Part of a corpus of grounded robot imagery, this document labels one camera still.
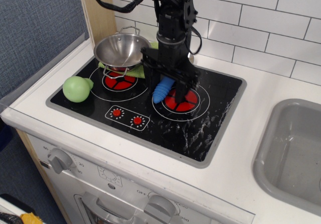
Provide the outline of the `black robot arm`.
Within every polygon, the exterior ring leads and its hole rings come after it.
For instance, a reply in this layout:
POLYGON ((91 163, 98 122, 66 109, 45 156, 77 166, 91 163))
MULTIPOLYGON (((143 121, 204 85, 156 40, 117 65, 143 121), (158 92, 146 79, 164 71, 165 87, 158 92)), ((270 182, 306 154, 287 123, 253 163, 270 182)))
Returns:
POLYGON ((175 100, 181 103, 198 83, 198 70, 189 60, 197 11, 193 0, 153 0, 158 32, 158 48, 142 48, 142 63, 149 90, 153 92, 162 76, 176 81, 175 100))

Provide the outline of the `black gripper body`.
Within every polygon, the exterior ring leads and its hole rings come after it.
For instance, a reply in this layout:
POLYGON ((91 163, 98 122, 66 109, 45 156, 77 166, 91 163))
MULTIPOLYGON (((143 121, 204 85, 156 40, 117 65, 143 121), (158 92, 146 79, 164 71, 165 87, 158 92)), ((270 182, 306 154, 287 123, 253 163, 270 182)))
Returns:
POLYGON ((176 69, 181 69, 184 64, 188 64, 188 54, 190 51, 191 37, 186 37, 182 42, 175 44, 165 44, 158 41, 158 48, 142 48, 142 63, 144 66, 155 69, 161 75, 167 75, 176 81, 195 81, 198 83, 199 71, 176 73, 176 69))

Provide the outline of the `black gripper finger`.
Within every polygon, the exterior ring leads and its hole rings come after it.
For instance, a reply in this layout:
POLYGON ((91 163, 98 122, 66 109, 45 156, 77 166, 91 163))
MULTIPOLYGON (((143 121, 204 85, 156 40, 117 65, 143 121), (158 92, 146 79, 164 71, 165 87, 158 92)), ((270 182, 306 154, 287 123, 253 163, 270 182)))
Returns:
POLYGON ((145 82, 148 86, 148 93, 152 95, 154 92, 154 89, 160 82, 161 73, 155 69, 144 66, 144 76, 145 76, 145 82))
POLYGON ((176 94, 175 94, 175 101, 176 103, 181 103, 185 100, 185 96, 187 93, 195 87, 195 81, 182 81, 179 80, 176 82, 176 94))

